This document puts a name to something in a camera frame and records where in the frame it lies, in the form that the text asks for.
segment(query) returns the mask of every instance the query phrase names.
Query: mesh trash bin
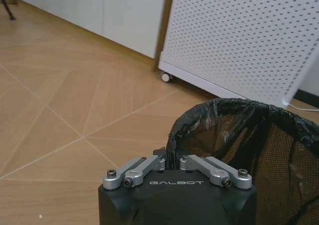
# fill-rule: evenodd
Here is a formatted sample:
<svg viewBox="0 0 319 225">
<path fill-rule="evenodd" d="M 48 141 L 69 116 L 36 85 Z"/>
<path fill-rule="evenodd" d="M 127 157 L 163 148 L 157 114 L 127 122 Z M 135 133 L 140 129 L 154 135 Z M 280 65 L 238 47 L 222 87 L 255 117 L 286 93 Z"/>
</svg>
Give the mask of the mesh trash bin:
<svg viewBox="0 0 319 225">
<path fill-rule="evenodd" d="M 179 151 L 246 169 L 257 188 L 258 225 L 319 224 L 319 126 L 251 100 L 214 99 L 173 125 L 167 169 Z"/>
</svg>

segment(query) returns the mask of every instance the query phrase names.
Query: floor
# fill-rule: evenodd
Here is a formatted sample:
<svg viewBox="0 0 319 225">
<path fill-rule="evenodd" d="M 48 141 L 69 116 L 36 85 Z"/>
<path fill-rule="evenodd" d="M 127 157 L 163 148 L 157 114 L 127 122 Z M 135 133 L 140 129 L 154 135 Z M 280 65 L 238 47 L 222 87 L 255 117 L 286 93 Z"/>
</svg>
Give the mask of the floor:
<svg viewBox="0 0 319 225">
<path fill-rule="evenodd" d="M 71 26 L 12 10 L 16 21 L 0 6 L 0 223 L 97 224 L 106 170 L 165 146 L 179 115 L 214 96 L 163 83 Z M 317 113 L 291 111 L 319 123 Z"/>
</svg>

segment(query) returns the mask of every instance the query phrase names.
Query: bolt head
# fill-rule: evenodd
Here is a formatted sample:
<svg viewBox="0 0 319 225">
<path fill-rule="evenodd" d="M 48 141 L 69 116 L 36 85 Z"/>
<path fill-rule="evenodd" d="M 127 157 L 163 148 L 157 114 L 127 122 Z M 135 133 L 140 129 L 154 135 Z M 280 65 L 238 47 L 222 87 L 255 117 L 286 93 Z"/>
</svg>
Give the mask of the bolt head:
<svg viewBox="0 0 319 225">
<path fill-rule="evenodd" d="M 228 178 L 223 178 L 221 181 L 222 186 L 229 188 L 231 186 L 231 180 Z"/>
<path fill-rule="evenodd" d="M 107 174 L 108 178 L 114 178 L 114 177 L 116 177 L 116 170 L 110 169 L 110 170 L 107 171 L 106 174 Z"/>
<path fill-rule="evenodd" d="M 124 179 L 123 184 L 125 187 L 131 188 L 133 185 L 133 180 L 131 178 L 126 178 Z"/>
<path fill-rule="evenodd" d="M 238 176 L 247 177 L 248 176 L 248 171 L 246 169 L 239 169 L 238 170 Z"/>
</svg>

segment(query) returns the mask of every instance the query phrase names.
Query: black stand leg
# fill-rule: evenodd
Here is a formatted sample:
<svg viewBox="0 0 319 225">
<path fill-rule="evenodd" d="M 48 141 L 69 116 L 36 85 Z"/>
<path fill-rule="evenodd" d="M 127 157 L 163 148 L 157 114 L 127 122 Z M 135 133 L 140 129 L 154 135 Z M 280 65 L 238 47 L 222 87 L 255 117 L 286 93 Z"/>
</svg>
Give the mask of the black stand leg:
<svg viewBox="0 0 319 225">
<path fill-rule="evenodd" d="M 11 13 L 11 11 L 10 11 L 8 5 L 6 4 L 6 1 L 5 1 L 5 0 L 1 0 L 1 1 L 2 1 L 3 5 L 4 5 L 5 9 L 6 9 L 6 11 L 8 12 L 8 14 L 9 14 L 9 16 L 10 16 L 10 19 L 11 19 L 11 20 L 15 20 L 15 18 L 14 18 L 14 16 L 13 16 L 13 14 Z"/>
</svg>

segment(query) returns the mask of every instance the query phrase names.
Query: white perforated panel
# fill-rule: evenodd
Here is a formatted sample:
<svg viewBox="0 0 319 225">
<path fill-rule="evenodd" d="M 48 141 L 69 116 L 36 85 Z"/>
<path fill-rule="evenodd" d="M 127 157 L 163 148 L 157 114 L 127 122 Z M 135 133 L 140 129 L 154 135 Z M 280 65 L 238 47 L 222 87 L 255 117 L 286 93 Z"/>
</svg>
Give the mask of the white perforated panel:
<svg viewBox="0 0 319 225">
<path fill-rule="evenodd" d="M 318 41 L 319 0 L 173 0 L 161 60 L 282 106 Z"/>
</svg>

